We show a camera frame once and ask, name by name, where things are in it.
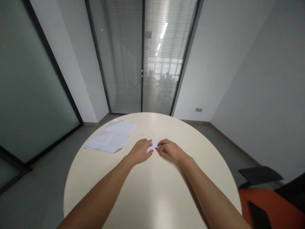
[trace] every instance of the finger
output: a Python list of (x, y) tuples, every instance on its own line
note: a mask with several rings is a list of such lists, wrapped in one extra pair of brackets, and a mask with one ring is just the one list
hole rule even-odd
[(164, 153), (162, 150), (158, 150), (157, 152), (161, 157), (167, 159), (167, 157), (168, 157), (167, 153)]
[(152, 154), (153, 154), (153, 149), (151, 149), (151, 150), (146, 154), (146, 160), (147, 160), (148, 158), (150, 158)]
[(163, 145), (163, 144), (166, 144), (166, 143), (169, 143), (170, 141), (168, 139), (163, 139), (161, 140), (159, 143), (158, 143), (158, 146), (159, 145)]
[(163, 149), (166, 149), (167, 148), (167, 145), (161, 145), (159, 147), (156, 147), (156, 150), (163, 150)]
[(141, 143), (141, 142), (144, 142), (146, 140), (147, 140), (147, 138), (142, 138), (142, 139), (138, 140), (137, 143)]
[(146, 141), (144, 141), (143, 143), (144, 144), (148, 144), (148, 145), (150, 145), (150, 143), (152, 142), (152, 140), (150, 139), (150, 140), (146, 140)]

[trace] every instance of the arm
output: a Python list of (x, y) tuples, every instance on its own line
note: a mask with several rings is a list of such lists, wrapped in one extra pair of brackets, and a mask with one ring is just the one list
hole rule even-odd
[(160, 141), (158, 146), (156, 150), (159, 155), (174, 162), (189, 179), (212, 229), (251, 228), (228, 198), (199, 168), (192, 157), (168, 139)]
[(58, 229), (102, 228), (132, 167), (152, 155), (153, 150), (146, 153), (151, 142), (146, 138), (137, 141), (130, 153), (72, 209)]

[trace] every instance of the white paper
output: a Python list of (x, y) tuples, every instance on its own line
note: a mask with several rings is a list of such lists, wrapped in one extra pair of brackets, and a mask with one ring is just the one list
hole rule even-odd
[(148, 147), (147, 152), (149, 152), (150, 150), (156, 150), (155, 148), (158, 147), (158, 143), (152, 141), (152, 146)]
[(114, 119), (104, 130), (89, 139), (85, 148), (115, 153), (123, 149), (136, 122)]

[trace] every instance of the forearm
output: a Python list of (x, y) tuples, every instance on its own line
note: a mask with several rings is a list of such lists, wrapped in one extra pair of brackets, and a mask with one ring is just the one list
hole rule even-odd
[(190, 181), (211, 228), (250, 228), (221, 190), (205, 175), (193, 158), (178, 163)]
[(102, 228), (133, 165), (125, 156), (75, 206), (58, 228)]

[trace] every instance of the white oval table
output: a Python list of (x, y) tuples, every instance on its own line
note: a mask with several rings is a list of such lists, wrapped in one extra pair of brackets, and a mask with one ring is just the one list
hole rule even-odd
[[(206, 175), (241, 213), (232, 174), (217, 149), (196, 129), (167, 115), (135, 113), (117, 118), (136, 121), (126, 145), (115, 154), (85, 149), (71, 165), (64, 191), (64, 216), (129, 153), (141, 138), (168, 138), (192, 156)], [(101, 126), (88, 139), (107, 125)], [(154, 151), (128, 175), (103, 228), (207, 228), (186, 182), (176, 166)]]

